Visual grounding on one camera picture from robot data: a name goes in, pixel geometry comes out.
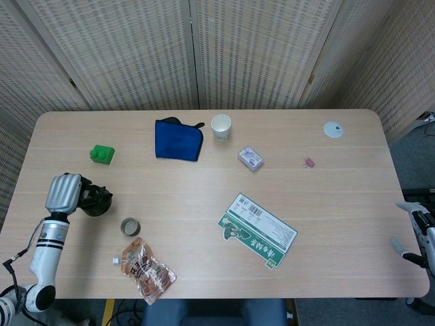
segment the green block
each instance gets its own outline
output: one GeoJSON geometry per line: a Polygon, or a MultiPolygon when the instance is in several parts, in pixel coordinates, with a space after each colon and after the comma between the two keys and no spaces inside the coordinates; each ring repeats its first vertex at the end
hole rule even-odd
{"type": "Polygon", "coordinates": [[[114,157],[115,149],[113,147],[95,145],[94,149],[89,152],[90,159],[96,163],[109,165],[114,157]]]}

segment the gray floor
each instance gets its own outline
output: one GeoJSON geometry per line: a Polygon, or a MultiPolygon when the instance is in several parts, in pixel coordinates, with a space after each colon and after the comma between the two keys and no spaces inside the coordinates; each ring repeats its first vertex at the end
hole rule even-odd
{"type": "MultiPolygon", "coordinates": [[[[435,137],[427,137],[420,127],[391,147],[391,156],[402,189],[435,187],[435,137]]],[[[435,281],[431,278],[431,292],[425,301],[435,304],[435,281]]],[[[74,321],[93,318],[101,325],[105,300],[57,300],[56,307],[74,321]]],[[[126,300],[121,311],[131,309],[134,300],[126,300]]],[[[404,299],[392,302],[355,299],[297,300],[301,326],[367,326],[367,325],[435,325],[435,316],[423,316],[406,306],[404,299]]],[[[132,314],[120,320],[128,325],[132,314]]]]}

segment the wooden table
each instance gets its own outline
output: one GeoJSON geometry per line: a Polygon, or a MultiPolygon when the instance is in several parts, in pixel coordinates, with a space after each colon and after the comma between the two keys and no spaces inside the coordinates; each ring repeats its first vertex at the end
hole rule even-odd
{"type": "MultiPolygon", "coordinates": [[[[46,113],[33,132],[0,235],[2,261],[27,245],[52,178],[79,173],[114,194],[109,212],[77,210],[56,277],[59,298],[139,297],[136,285],[111,263],[132,241],[120,231],[125,217],[177,281],[172,298],[420,297],[425,270],[389,245],[397,236],[418,252],[381,123],[369,110],[100,111],[46,113]],[[210,120],[227,113],[233,128],[216,143],[210,120]],[[154,120],[176,116],[205,122],[198,162],[154,155],[154,120]],[[345,129],[323,132],[327,121],[345,129]],[[95,144],[115,147],[111,166],[95,164],[95,144]],[[245,145],[265,159],[255,173],[237,160],[245,145]],[[312,158],[314,168],[304,168],[312,158]],[[241,243],[223,239],[217,222],[239,192],[298,230],[281,265],[269,270],[241,243]]],[[[18,282],[34,283],[32,252],[14,268],[18,282]]],[[[0,286],[11,284],[0,273],[0,286]]]]}

